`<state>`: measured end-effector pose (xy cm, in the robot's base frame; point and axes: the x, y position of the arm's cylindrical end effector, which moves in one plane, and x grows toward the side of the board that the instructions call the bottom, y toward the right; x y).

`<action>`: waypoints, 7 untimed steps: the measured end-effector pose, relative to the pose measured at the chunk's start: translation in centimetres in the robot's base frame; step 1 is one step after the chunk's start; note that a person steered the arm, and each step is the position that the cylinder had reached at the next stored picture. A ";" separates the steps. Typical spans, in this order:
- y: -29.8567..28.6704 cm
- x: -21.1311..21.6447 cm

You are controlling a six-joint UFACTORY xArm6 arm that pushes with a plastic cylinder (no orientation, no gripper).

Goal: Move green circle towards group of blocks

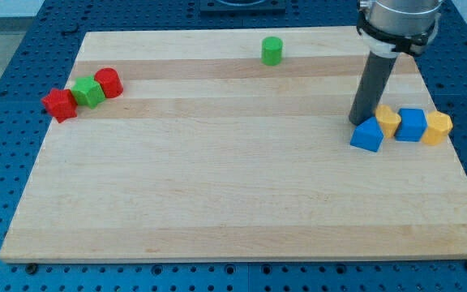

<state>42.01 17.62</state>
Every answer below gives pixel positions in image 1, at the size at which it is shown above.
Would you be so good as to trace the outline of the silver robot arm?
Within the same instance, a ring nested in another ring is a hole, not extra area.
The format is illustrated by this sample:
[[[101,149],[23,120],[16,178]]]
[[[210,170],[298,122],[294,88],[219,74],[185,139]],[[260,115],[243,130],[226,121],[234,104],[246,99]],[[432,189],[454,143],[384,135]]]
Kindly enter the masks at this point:
[[[422,55],[439,30],[443,0],[358,0],[357,31],[381,58]]]

